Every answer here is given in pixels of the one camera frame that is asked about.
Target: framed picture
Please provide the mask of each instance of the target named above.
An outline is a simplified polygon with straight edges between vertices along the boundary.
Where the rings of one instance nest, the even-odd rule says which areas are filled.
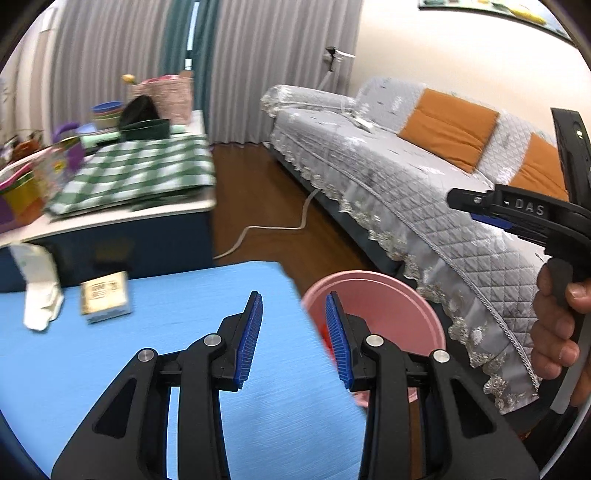
[[[498,15],[540,28],[571,42],[562,25],[539,0],[418,0],[418,7]]]

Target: green and white checkered tablecloth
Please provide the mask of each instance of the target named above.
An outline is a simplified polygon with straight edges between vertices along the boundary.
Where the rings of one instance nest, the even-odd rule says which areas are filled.
[[[54,215],[78,215],[114,205],[179,197],[216,184],[205,136],[109,145],[87,160],[46,206]]]

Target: orange pillow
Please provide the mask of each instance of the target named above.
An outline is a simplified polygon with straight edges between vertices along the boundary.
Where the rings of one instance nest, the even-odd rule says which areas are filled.
[[[509,185],[569,201],[558,150],[536,134],[531,134],[521,168]]]
[[[426,89],[400,138],[472,173],[499,112]]]

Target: dark green container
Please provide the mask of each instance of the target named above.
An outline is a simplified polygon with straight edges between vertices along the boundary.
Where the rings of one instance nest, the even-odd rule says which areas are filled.
[[[125,125],[121,128],[121,141],[132,140],[161,140],[170,137],[170,120],[144,120],[136,124]]]

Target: human hand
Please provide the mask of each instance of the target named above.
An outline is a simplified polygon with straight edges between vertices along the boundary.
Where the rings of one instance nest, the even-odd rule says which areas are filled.
[[[579,346],[570,340],[574,332],[573,316],[556,303],[552,295],[552,277],[546,265],[538,275],[539,291],[534,298],[534,311],[538,321],[531,329],[534,349],[531,364],[534,372],[545,380],[560,375],[562,367],[572,366],[579,357]],[[591,312],[591,278],[583,283],[569,283],[566,287],[566,301],[579,313]],[[570,404],[580,406],[591,393],[591,358],[581,373],[574,389]]]

